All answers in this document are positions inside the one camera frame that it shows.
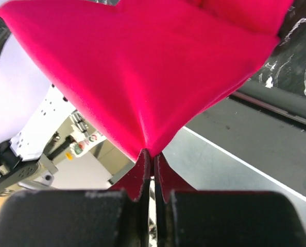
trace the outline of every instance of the red fabric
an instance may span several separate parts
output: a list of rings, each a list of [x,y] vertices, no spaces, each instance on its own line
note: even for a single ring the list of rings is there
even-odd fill
[[[142,148],[157,155],[263,65],[291,3],[18,0],[0,17],[69,101],[136,159]]]

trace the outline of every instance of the beige floor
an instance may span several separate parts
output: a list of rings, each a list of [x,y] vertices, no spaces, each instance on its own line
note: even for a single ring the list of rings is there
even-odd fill
[[[72,132],[71,127],[71,120],[67,119],[62,126],[59,128],[58,132],[60,134],[60,142],[64,140],[64,138],[69,135]],[[94,128],[92,126],[89,126],[89,132],[93,132]],[[66,158],[65,153],[69,150],[66,150],[62,154],[60,154],[56,159],[54,160],[54,163],[58,167],[58,163],[61,162],[63,159]],[[98,160],[100,163],[112,174],[116,174],[118,171],[120,171],[122,168],[124,168],[129,162],[129,158],[127,158],[121,151],[119,151],[118,148],[113,146],[108,140],[104,141],[103,146],[101,148],[101,151],[98,156]],[[36,174],[34,174],[30,179],[36,179],[41,171],[38,171]],[[10,186],[8,189],[18,191],[21,188],[15,184]],[[0,197],[0,208],[4,204],[4,202],[8,199],[8,197]]]

